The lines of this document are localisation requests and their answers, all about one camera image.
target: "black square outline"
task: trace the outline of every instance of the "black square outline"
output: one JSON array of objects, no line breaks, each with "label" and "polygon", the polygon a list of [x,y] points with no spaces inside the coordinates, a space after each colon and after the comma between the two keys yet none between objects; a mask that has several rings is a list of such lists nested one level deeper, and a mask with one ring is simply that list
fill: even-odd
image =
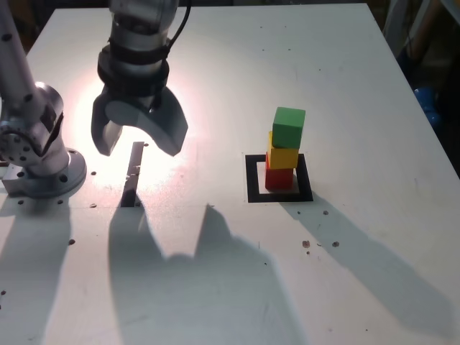
[{"label": "black square outline", "polygon": [[265,162],[265,155],[246,155],[246,183],[248,203],[297,203],[313,201],[310,179],[308,178],[307,165],[303,154],[299,154],[295,173],[299,193],[267,193],[260,194],[259,178],[257,176],[257,163]]}]

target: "wooden cube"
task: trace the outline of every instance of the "wooden cube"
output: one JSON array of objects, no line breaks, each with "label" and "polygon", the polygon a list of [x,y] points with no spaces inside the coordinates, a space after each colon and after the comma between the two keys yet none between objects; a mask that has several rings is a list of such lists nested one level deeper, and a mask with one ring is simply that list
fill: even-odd
[{"label": "wooden cube", "polygon": [[265,188],[289,190],[293,187],[294,169],[270,169],[268,153],[265,155]]},{"label": "wooden cube", "polygon": [[282,149],[299,149],[302,139],[305,110],[276,109],[273,121],[273,146]]},{"label": "wooden cube", "polygon": [[297,167],[299,149],[278,149],[272,145],[272,132],[268,133],[268,160],[271,169],[294,169]]}]

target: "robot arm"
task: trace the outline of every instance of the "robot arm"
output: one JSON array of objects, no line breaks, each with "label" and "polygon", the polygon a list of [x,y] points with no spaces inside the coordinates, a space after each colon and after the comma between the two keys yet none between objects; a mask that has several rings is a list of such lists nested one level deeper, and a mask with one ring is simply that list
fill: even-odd
[{"label": "robot arm", "polygon": [[[143,129],[170,155],[182,147],[188,126],[178,100],[166,88],[167,55],[190,14],[169,40],[178,0],[111,0],[109,44],[98,57],[105,86],[94,101],[91,134],[110,155],[123,126]],[[66,149],[60,131],[63,100],[34,83],[7,0],[0,0],[0,155],[10,195],[58,196],[86,176],[83,156]]]}]

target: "red block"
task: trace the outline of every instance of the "red block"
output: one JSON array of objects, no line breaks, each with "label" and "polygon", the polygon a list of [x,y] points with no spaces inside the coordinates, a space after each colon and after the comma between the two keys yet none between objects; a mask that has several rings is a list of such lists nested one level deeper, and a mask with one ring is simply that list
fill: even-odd
[{"label": "red block", "polygon": [[294,169],[270,169],[268,153],[265,155],[265,188],[268,190],[291,189]]}]

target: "white table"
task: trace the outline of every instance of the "white table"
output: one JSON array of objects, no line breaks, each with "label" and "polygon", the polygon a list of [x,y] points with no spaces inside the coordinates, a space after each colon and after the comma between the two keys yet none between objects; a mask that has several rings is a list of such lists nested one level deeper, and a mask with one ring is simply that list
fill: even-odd
[{"label": "white table", "polygon": [[[169,59],[174,158],[130,128],[93,146],[110,21],[56,11],[28,56],[88,177],[62,205],[1,190],[2,344],[460,343],[460,182],[366,5],[193,9]],[[277,106],[308,113],[312,203],[246,201]],[[144,207],[119,209],[135,140]]]}]

